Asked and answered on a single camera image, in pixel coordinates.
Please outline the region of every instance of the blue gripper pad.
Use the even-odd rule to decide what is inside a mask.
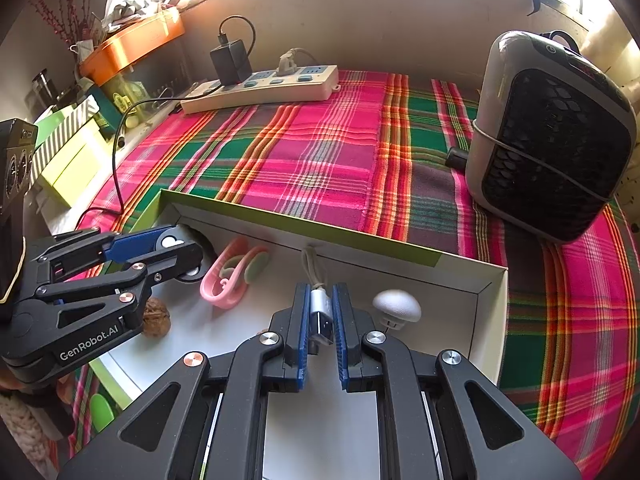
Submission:
[[[309,354],[309,312],[311,310],[311,286],[305,287],[305,304],[300,321],[300,339],[298,343],[298,388],[305,386],[306,358]]]
[[[134,256],[150,253],[156,250],[158,237],[171,227],[173,226],[163,226],[120,236],[104,251],[104,257],[107,261],[123,264]]]
[[[340,299],[338,298],[338,288],[334,285],[334,293],[331,300],[334,311],[334,339],[335,352],[338,357],[338,375],[342,389],[347,389],[349,383],[349,367],[347,364],[347,345],[344,338],[344,323],[342,322],[342,310],[340,309]]]

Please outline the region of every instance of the black cable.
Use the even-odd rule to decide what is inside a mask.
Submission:
[[[252,32],[252,35],[253,35],[253,39],[251,40],[251,46],[249,47],[249,50],[246,53],[246,56],[248,58],[251,55],[251,51],[254,49],[254,46],[255,46],[255,27],[254,27],[254,24],[251,22],[251,20],[249,18],[246,18],[244,16],[240,16],[240,14],[233,14],[231,16],[227,16],[224,20],[222,20],[220,22],[220,26],[218,27],[218,36],[224,36],[226,38],[225,33],[222,32],[222,26],[226,22],[228,22],[229,20],[232,20],[234,18],[236,18],[238,20],[245,20],[249,24],[249,27],[251,27],[251,32]]]
[[[156,97],[151,99],[142,99],[140,101],[133,103],[131,106],[129,106],[129,108],[127,108],[125,112],[122,114],[120,123],[116,128],[116,133],[113,136],[113,149],[111,150],[111,175],[113,176],[113,185],[116,189],[116,194],[118,195],[118,203],[120,204],[120,210],[118,211],[115,209],[110,209],[108,207],[89,207],[85,209],[80,215],[78,222],[76,222],[76,229],[78,229],[78,226],[84,219],[84,216],[91,211],[102,211],[103,213],[108,213],[114,216],[120,216],[124,213],[124,200],[122,199],[122,192],[120,190],[120,183],[118,181],[118,173],[116,171],[116,150],[118,148],[118,138],[120,137],[120,132],[122,130],[122,127],[124,126],[125,121],[127,120],[127,116],[131,113],[132,110],[146,103],[167,103],[172,101],[191,101],[194,99],[200,99],[201,97],[213,94],[213,92],[215,92],[221,86],[222,85],[218,85],[215,88],[209,89],[206,92],[203,92],[202,94],[195,95],[192,97]]]

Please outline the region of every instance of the cardboard box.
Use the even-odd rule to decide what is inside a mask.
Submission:
[[[507,269],[430,248],[162,190],[135,229],[180,222],[206,235],[216,252],[238,234],[265,244],[271,261],[241,303],[220,310],[200,298],[199,286],[162,283],[153,295],[167,304],[172,328],[161,340],[136,336],[92,362],[117,402],[126,406],[188,351],[233,351],[268,327],[306,282],[300,250],[313,245],[329,282],[346,282],[355,308],[372,311],[382,290],[401,288],[422,307],[422,319],[392,333],[409,348],[437,354],[455,348],[494,383],[498,380],[507,314]],[[278,480],[378,478],[374,393],[347,394],[338,380],[335,348],[309,356],[299,394],[270,394],[264,475]]]
[[[110,164],[110,151],[98,124],[91,119],[60,148],[38,181],[60,201],[73,207],[98,170]]]

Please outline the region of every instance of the white round knob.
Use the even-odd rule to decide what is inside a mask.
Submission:
[[[420,303],[404,290],[384,290],[373,298],[373,307],[382,312],[382,324],[393,330],[402,328],[408,321],[420,320]]]

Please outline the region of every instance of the black grille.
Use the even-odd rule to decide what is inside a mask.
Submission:
[[[632,149],[628,130],[579,90],[536,69],[511,86],[498,139],[607,197]],[[582,234],[603,203],[546,168],[495,146],[482,192],[487,201],[562,241]]]

